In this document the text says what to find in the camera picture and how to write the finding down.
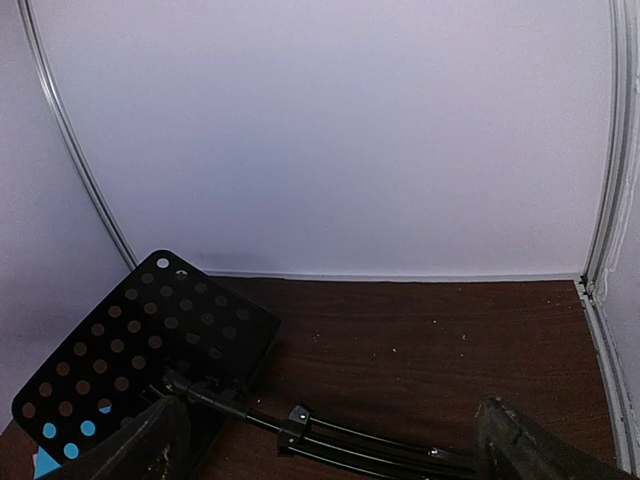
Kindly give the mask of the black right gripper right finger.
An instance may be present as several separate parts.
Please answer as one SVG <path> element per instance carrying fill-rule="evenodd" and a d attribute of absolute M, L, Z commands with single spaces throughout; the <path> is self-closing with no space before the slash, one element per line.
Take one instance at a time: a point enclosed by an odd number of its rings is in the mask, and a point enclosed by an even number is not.
<path fill-rule="evenodd" d="M 475 420 L 479 479 L 618 480 L 634 477 L 562 441 L 501 397 L 486 396 Z"/>

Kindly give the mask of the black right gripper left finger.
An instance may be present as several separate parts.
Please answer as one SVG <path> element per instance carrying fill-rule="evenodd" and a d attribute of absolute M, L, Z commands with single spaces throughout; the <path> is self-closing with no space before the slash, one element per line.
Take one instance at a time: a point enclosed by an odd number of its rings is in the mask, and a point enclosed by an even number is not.
<path fill-rule="evenodd" d="M 191 424 L 187 408 L 167 396 L 107 440 L 47 473 L 46 479 L 187 479 Z"/>

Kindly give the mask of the black perforated music stand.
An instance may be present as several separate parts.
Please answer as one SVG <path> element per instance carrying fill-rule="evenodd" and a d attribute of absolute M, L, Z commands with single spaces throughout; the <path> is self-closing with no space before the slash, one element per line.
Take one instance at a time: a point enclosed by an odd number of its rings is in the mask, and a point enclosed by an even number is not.
<path fill-rule="evenodd" d="M 62 341 L 12 401 L 14 421 L 57 462 L 96 447 L 174 397 L 198 446 L 235 418 L 300 456 L 376 479 L 473 479 L 472 457 L 350 429 L 298 405 L 248 406 L 280 320 L 167 250 L 152 253 Z"/>

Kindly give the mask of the blue sheet music paper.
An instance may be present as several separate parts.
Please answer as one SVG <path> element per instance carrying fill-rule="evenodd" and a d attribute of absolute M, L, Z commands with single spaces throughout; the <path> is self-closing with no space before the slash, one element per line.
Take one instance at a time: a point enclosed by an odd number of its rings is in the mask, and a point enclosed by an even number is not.
<path fill-rule="evenodd" d="M 83 437 L 93 437 L 96 432 L 95 423 L 90 420 L 83 421 L 80 424 L 80 432 Z M 54 439 L 56 433 L 56 426 L 51 422 L 46 422 L 43 425 L 42 434 L 45 439 Z M 33 455 L 33 463 L 35 479 L 40 479 L 44 475 L 60 467 L 60 464 L 41 446 L 38 447 L 37 453 Z"/>

